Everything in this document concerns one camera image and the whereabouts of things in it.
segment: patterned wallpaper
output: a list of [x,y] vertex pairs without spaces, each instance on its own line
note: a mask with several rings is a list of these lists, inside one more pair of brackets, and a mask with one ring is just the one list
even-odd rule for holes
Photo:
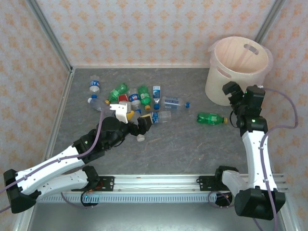
[[208,47],[254,39],[274,0],[38,0],[71,65],[209,65]]
[[[42,160],[67,71],[25,0],[0,1],[0,187],[3,173]],[[9,205],[0,195],[0,208]],[[0,214],[13,230],[16,215]]]
[[[286,92],[295,102],[299,126],[281,129],[269,139],[276,172],[287,174],[297,216],[308,227],[308,7],[302,0],[289,0],[263,43],[271,50],[274,67],[265,86]],[[282,96],[267,92],[263,115],[269,125],[293,124],[291,105]]]

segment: white bottle cap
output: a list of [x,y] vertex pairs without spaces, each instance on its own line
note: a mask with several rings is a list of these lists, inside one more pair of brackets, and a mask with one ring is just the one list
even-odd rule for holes
[[138,141],[138,142],[144,141],[144,135],[139,134],[139,135],[137,136],[137,141]]

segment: plastic bin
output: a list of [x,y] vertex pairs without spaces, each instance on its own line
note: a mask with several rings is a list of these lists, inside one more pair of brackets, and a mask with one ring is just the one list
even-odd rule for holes
[[211,51],[210,70],[205,93],[222,106],[230,105],[222,86],[229,81],[240,85],[243,91],[254,84],[261,85],[273,67],[271,52],[258,43],[242,37],[228,37],[215,42]]

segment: metal corner post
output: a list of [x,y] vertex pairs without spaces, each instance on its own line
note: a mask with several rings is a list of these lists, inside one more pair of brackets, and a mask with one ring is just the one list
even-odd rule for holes
[[55,52],[58,54],[63,66],[70,71],[72,69],[72,66],[64,53],[57,37],[52,31],[51,26],[49,25],[46,17],[43,14],[43,11],[41,10],[38,2],[36,0],[25,0],[29,6],[29,8],[32,10],[33,14],[36,16],[39,24],[41,25],[41,28],[45,32],[48,40],[50,41],[52,47],[54,48]]

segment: plastic bottle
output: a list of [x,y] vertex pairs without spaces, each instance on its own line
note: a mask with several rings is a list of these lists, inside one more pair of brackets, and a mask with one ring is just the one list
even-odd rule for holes
[[147,111],[150,110],[151,98],[148,88],[145,85],[142,85],[141,87],[138,88],[138,93],[140,95],[141,103],[144,105],[144,108]]
[[91,105],[92,108],[94,108],[97,111],[104,111],[105,115],[110,116],[112,114],[112,111],[110,110],[110,107],[106,104],[104,104],[102,101],[96,98],[96,95],[92,95],[91,98],[88,98],[88,103]]
[[[138,118],[140,117],[140,112],[139,111],[135,111],[133,117],[130,119],[131,122],[133,122],[134,124],[138,125]],[[137,141],[141,142],[144,141],[144,135],[139,134],[137,136]]]
[[162,112],[150,112],[152,117],[152,122],[154,124],[161,124],[171,120],[171,112],[170,111],[162,111]]
[[90,92],[96,95],[100,93],[100,77],[97,75],[90,76]]
[[132,88],[128,91],[128,97],[131,101],[131,109],[141,113],[141,102],[136,88]]
[[159,110],[160,86],[153,86],[153,99],[155,101],[154,109]]
[[122,95],[124,93],[126,93],[128,90],[128,87],[125,83],[121,83],[117,88],[113,89],[108,96],[108,99],[105,100],[106,104],[110,104],[114,101],[118,100],[119,95]]
[[168,97],[168,96],[163,96],[161,104],[162,107],[166,109],[182,110],[184,108],[190,107],[189,102],[184,102],[184,100],[181,98]]
[[199,112],[197,116],[197,122],[200,124],[226,124],[228,122],[227,118],[221,117],[214,113],[203,113]]

